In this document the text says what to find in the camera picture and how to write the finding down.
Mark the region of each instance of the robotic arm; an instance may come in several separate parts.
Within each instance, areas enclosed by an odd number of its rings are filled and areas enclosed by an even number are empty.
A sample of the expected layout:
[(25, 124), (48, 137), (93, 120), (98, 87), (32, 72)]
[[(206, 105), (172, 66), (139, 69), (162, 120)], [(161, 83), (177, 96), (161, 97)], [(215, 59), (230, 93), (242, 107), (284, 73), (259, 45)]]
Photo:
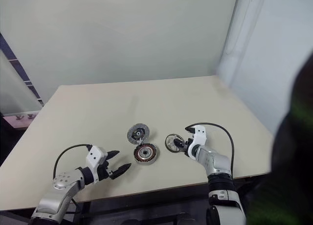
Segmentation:
[(207, 210), (208, 225), (243, 225), (246, 222), (244, 210), (236, 192), (228, 157), (205, 146), (206, 130), (202, 125), (186, 128), (193, 134), (184, 142), (179, 135), (165, 140), (165, 146), (171, 152), (185, 152), (191, 159), (200, 163), (206, 171), (209, 186), (209, 204)]
[(119, 151), (106, 152), (100, 147), (88, 148), (86, 165), (68, 173), (61, 173), (53, 179), (49, 191), (40, 200), (30, 220), (31, 225), (58, 225), (61, 223), (71, 199), (85, 185), (96, 184), (99, 181), (115, 179), (124, 174), (131, 163), (122, 165), (116, 171), (109, 169), (107, 160), (114, 157)]

